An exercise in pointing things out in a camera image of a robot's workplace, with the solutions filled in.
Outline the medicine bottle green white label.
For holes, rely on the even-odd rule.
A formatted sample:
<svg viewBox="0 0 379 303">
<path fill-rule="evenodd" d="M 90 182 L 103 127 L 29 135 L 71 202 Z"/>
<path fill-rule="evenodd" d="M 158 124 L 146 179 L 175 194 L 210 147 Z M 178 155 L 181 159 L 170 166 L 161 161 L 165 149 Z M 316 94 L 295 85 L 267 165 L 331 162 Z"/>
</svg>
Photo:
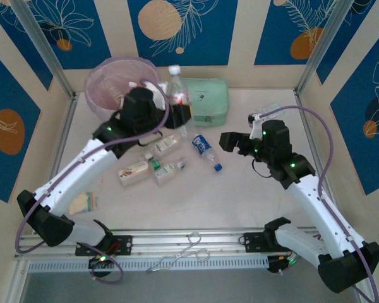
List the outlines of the medicine bottle green white label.
<svg viewBox="0 0 379 303">
<path fill-rule="evenodd" d="M 160 158 L 173 152 L 175 149 L 181 146 L 181 136 L 178 134 L 172 134 L 164 139 L 153 143 L 149 149 L 147 149 L 143 156 L 146 160 L 154 158 Z"/>
<path fill-rule="evenodd" d="M 159 186 L 173 180 L 184 168 L 186 161 L 179 159 L 175 162 L 163 164 L 160 169 L 154 172 L 155 181 Z"/>
</svg>

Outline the water bottle large blue label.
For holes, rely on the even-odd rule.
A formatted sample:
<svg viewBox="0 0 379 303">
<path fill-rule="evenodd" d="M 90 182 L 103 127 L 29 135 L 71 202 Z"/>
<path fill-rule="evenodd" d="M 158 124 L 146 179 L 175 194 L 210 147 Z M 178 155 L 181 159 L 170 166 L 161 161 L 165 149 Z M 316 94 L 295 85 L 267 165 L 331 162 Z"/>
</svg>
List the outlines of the water bottle large blue label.
<svg viewBox="0 0 379 303">
<path fill-rule="evenodd" d="M 201 158 L 211 166 L 216 172 L 220 172 L 223 168 L 217 153 L 211 147 L 209 142 L 201 134 L 195 136 L 192 141 L 192 145 L 195 147 Z"/>
</svg>

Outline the white bin with pink liner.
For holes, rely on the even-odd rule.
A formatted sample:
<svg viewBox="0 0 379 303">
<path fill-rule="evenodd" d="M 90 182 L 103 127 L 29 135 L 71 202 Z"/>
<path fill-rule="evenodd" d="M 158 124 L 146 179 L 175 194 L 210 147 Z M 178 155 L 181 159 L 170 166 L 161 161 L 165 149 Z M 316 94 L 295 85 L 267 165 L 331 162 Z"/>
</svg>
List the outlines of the white bin with pink liner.
<svg viewBox="0 0 379 303">
<path fill-rule="evenodd" d="M 85 100 L 90 110 L 101 120 L 107 121 L 122 108 L 124 96 L 132 88 L 129 82 L 160 81 L 154 64 L 140 57 L 119 56 L 104 60 L 95 67 L 85 80 Z"/>
</svg>

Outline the white carton box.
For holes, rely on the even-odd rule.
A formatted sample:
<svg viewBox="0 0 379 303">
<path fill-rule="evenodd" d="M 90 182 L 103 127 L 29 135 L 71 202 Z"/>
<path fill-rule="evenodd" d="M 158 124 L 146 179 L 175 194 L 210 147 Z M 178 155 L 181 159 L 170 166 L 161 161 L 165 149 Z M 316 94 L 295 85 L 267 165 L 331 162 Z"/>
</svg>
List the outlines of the white carton box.
<svg viewBox="0 0 379 303">
<path fill-rule="evenodd" d="M 160 166 L 161 162 L 159 160 L 142 160 L 119 170 L 118 176 L 123 186 L 129 186 L 146 179 L 152 172 L 158 170 Z"/>
</svg>

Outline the mint green zip pouch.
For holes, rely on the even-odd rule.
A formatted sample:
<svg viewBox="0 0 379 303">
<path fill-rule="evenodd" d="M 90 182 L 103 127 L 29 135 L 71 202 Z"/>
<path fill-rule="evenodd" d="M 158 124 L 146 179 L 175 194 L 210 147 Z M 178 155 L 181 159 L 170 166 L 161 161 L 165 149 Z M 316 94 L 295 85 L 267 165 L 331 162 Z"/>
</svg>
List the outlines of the mint green zip pouch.
<svg viewBox="0 0 379 303">
<path fill-rule="evenodd" d="M 229 111 L 227 82 L 219 78 L 184 78 L 183 80 L 189 90 L 195 126 L 223 126 Z"/>
</svg>

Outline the gauze packet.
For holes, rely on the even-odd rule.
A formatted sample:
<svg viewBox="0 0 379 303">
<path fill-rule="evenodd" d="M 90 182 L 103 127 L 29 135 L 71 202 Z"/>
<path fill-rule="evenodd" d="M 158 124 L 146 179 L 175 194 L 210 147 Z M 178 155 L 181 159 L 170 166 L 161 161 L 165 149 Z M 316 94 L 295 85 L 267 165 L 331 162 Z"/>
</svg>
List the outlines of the gauze packet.
<svg viewBox="0 0 379 303">
<path fill-rule="evenodd" d="M 92 212 L 97 209 L 97 197 L 89 192 L 81 192 L 69 205 L 68 213 L 70 215 L 76 215 L 79 213 Z"/>
</svg>

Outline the black base controller board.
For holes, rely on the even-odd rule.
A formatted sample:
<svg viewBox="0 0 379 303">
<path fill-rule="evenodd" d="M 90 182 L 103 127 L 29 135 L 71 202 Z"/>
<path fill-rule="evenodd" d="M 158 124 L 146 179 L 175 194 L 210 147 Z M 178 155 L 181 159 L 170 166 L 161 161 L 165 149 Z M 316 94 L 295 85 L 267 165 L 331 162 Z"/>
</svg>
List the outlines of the black base controller board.
<svg viewBox="0 0 379 303">
<path fill-rule="evenodd" d="M 106 256 L 97 255 L 88 261 L 88 268 L 90 270 L 113 269 L 113 267 L 114 263 Z"/>
<path fill-rule="evenodd" d="M 268 271 L 283 274 L 283 272 L 299 261 L 299 255 L 292 253 L 288 256 L 269 256 Z"/>
</svg>

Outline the aluminium table side rail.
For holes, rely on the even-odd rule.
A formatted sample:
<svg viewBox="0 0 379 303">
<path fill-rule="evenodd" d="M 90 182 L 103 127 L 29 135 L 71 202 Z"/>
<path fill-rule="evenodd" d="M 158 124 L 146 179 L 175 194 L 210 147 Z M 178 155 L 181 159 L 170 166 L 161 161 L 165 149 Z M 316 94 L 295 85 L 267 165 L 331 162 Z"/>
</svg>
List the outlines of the aluminium table side rail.
<svg viewBox="0 0 379 303">
<path fill-rule="evenodd" d="M 299 96 L 299 93 L 296 91 L 296 89 L 293 89 L 293 93 L 294 93 L 296 105 L 305 107 L 305 105 L 303 104 L 303 100 Z M 309 143 L 309 147 L 312 153 L 315 169 L 317 171 L 317 174 L 320 177 L 322 176 L 323 171 L 325 170 L 328 156 L 330 155 L 330 147 L 328 146 L 330 145 L 330 140 L 328 138 L 328 134 L 325 130 L 325 127 L 320 122 L 320 120 L 317 119 L 317 117 L 315 117 L 313 114 L 306 112 L 304 110 L 301 110 L 299 114 L 301 116 L 303 127 L 304 127 L 306 137 Z M 318 126 L 319 136 L 317 136 L 316 134 L 315 126 Z M 325 155 L 324 157 L 322 157 L 323 155 L 322 155 L 322 152 L 320 151 L 320 147 L 324 146 L 323 144 L 328 146 L 326 147 L 328 155 L 327 156 Z M 334 197 L 334 191 L 332 190 L 332 187 L 328 181 L 327 173 L 328 173 L 328 170 L 326 171 L 324 175 L 323 188 L 325 192 L 328 194 L 328 196 L 331 198 L 334 205 L 338 207 L 336 198 Z"/>
<path fill-rule="evenodd" d="M 70 105 L 68 107 L 63 126 L 61 128 L 61 133 L 59 137 L 59 141 L 56 146 L 56 152 L 54 155 L 54 160 L 52 163 L 51 171 L 49 173 L 48 181 L 50 181 L 53 177 L 56 176 L 57 172 L 59 171 L 59 167 L 61 164 L 61 159 L 63 157 L 64 149 L 66 146 L 66 142 L 68 139 L 69 131 L 71 128 L 71 123 L 73 122 L 73 117 L 75 114 L 76 106 L 78 103 L 78 97 L 80 96 L 79 93 L 74 93 L 73 98 L 71 99 Z"/>
</svg>

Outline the aluminium frame post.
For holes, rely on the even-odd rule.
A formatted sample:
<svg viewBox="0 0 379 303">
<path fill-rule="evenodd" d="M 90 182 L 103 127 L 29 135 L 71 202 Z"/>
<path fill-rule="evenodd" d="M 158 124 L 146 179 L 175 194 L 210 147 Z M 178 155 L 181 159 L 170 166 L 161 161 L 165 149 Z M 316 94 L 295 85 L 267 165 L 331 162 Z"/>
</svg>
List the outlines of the aluminium frame post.
<svg viewBox="0 0 379 303">
<path fill-rule="evenodd" d="M 344 18 L 348 14 L 354 0 L 338 0 L 337 4 L 316 43 L 309 59 L 307 60 L 305 69 L 294 88 L 294 93 L 296 96 L 300 96 L 304 89 L 307 87 L 310 78 L 316 72 L 317 67 L 320 65 L 324 55 L 328 51 L 330 44 L 332 43 L 334 37 L 336 36 Z"/>
<path fill-rule="evenodd" d="M 56 57 L 50 43 L 46 39 L 43 31 L 41 30 L 39 24 L 37 23 L 35 17 L 30 11 L 28 4 L 24 0 L 8 0 L 10 6 L 21 23 L 22 27 L 26 31 L 29 39 L 34 45 L 35 49 L 39 53 L 45 65 L 48 67 L 49 71 L 55 77 L 60 87 L 63 89 L 64 93 L 69 97 L 69 99 L 74 100 L 76 92 L 72 88 L 70 82 L 68 81 L 61 63 Z"/>
</svg>

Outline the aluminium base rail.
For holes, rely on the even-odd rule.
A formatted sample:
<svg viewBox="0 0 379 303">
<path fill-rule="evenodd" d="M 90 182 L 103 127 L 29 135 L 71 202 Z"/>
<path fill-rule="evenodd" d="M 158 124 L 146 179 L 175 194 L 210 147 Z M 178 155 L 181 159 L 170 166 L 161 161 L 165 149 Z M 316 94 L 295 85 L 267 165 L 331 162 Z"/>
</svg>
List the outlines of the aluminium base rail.
<svg viewBox="0 0 379 303">
<path fill-rule="evenodd" d="M 97 247 L 101 241 L 109 244 L 115 235 L 131 235 L 131 257 L 160 258 L 167 255 L 175 255 L 188 246 L 187 236 L 192 230 L 115 230 L 113 236 L 108 239 L 105 231 L 95 222 L 89 222 L 87 226 L 77 226 L 68 237 L 60 233 L 53 233 L 52 238 L 60 242 L 50 246 L 39 235 L 21 235 L 15 240 L 15 257 L 30 256 L 44 258 L 49 256 L 75 256 L 75 247 L 79 244 L 90 244 Z M 202 235 L 202 241 L 197 248 L 208 249 L 211 256 L 235 256 L 235 255 L 262 255 L 262 256 L 288 256 L 292 253 L 300 253 L 302 256 L 313 257 L 315 255 L 331 255 L 333 258 L 343 256 L 347 252 L 353 252 L 352 243 L 362 247 L 364 239 L 351 226 L 343 232 L 341 229 L 329 232 L 309 228 L 297 228 L 293 224 L 285 224 L 279 227 L 275 234 L 279 236 L 278 246 L 290 249 L 290 252 L 246 252 L 245 247 L 238 242 L 238 238 L 247 232 L 263 232 L 263 229 L 232 229 L 198 231 Z"/>
</svg>

